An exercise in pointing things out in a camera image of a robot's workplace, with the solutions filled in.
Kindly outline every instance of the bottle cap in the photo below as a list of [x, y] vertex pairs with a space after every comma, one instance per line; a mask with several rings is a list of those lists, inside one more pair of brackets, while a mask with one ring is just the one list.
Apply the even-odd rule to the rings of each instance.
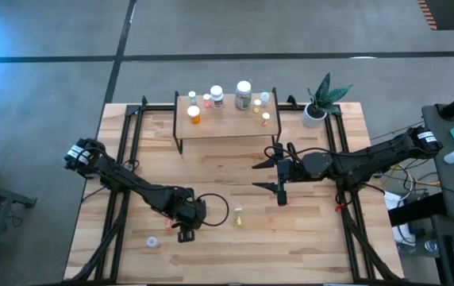
[[250, 92], [251, 89], [252, 85], [246, 80], [242, 80], [239, 83], [237, 83], [237, 90], [240, 93], [248, 93]]
[[188, 115], [191, 117], [197, 116], [200, 112], [201, 110], [198, 108], [198, 106], [190, 106], [187, 110]]
[[146, 241], [146, 245], [148, 247], [158, 247], [159, 243], [155, 237], [149, 237], [148, 240]]
[[213, 86], [210, 90], [211, 96], [220, 96], [223, 92], [220, 86]]

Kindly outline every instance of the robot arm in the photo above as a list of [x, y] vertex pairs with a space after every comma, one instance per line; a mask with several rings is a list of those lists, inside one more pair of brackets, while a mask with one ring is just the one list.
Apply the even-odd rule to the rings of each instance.
[[99, 175], [102, 185], [111, 191], [135, 191], [152, 210], [176, 221], [172, 227], [180, 227], [179, 242], [192, 242], [194, 230], [201, 227], [206, 217], [206, 202], [194, 199], [194, 190], [189, 187], [150, 184], [116, 163], [105, 150], [96, 140], [79, 139], [65, 156], [65, 168], [84, 177]]
[[[292, 143], [287, 150], [277, 143], [272, 147], [275, 154], [270, 159], [253, 168], [271, 168], [277, 165], [278, 184], [254, 183], [273, 191], [278, 197], [278, 204], [287, 204], [283, 188], [285, 183], [312, 182], [328, 178], [339, 183], [344, 191], [351, 191], [368, 182], [377, 172], [386, 172], [389, 168], [406, 159], [434, 158], [442, 149], [442, 144], [433, 133], [424, 127], [409, 128], [404, 134], [367, 147], [354, 153], [333, 153], [321, 148], [310, 148], [296, 152]], [[298, 155], [306, 150], [320, 149], [326, 153], [308, 153], [302, 158]]]

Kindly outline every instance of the white plant pot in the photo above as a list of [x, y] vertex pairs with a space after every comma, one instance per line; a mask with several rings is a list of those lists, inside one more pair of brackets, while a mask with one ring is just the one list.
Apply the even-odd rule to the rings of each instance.
[[321, 126], [321, 124], [324, 122], [324, 118], [327, 115], [327, 113], [324, 113], [324, 116], [321, 118], [313, 118], [311, 117], [306, 110], [308, 110], [308, 106], [310, 106], [312, 103], [308, 103], [303, 111], [303, 114], [301, 116], [301, 122], [303, 122], [303, 125], [306, 127], [310, 128], [317, 128]]

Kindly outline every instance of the potted plant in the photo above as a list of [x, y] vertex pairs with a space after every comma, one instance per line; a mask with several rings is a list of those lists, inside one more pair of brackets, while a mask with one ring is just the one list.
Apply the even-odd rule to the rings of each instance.
[[310, 103], [308, 103], [303, 111], [301, 121], [307, 127], [313, 128], [321, 124], [327, 114], [339, 114], [340, 109], [333, 104], [344, 97], [352, 85], [348, 87], [340, 87], [329, 91], [330, 74], [325, 76], [317, 91], [313, 94], [309, 88]]

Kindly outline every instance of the wooden table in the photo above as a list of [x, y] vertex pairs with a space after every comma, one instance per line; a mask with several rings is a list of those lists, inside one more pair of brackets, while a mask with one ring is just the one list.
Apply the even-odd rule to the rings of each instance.
[[[98, 139], [111, 156], [117, 153], [125, 106], [108, 104], [104, 110]], [[370, 145], [361, 105], [341, 103], [341, 109], [350, 150]], [[328, 148], [323, 126], [304, 127], [299, 111], [281, 111], [280, 117], [282, 143], [292, 141], [297, 150]], [[272, 193], [251, 185], [276, 179], [275, 168], [251, 169], [265, 160], [263, 149], [269, 145], [265, 137], [197, 139], [179, 155], [172, 137], [172, 119], [171, 111], [144, 113], [137, 175], [154, 184], [192, 187], [196, 195], [216, 192], [229, 201], [231, 215], [222, 226], [203, 226], [196, 231], [195, 242], [179, 244], [177, 230], [165, 230], [164, 217], [133, 193], [118, 283], [352, 282], [341, 216], [334, 210], [333, 181], [287, 184], [288, 205], [278, 207]], [[89, 182], [84, 195], [98, 187], [98, 182]], [[101, 191], [81, 206], [65, 278], [74, 276], [98, 246], [108, 194]], [[360, 200], [371, 244], [391, 270], [402, 276], [383, 196], [364, 189]], [[206, 221], [220, 221], [225, 215], [223, 202], [208, 198], [206, 203]], [[233, 226], [236, 207], [243, 209], [241, 228]], [[146, 239], [150, 236], [157, 237], [161, 247], [148, 248]], [[366, 276], [359, 246], [356, 252], [361, 275]]]

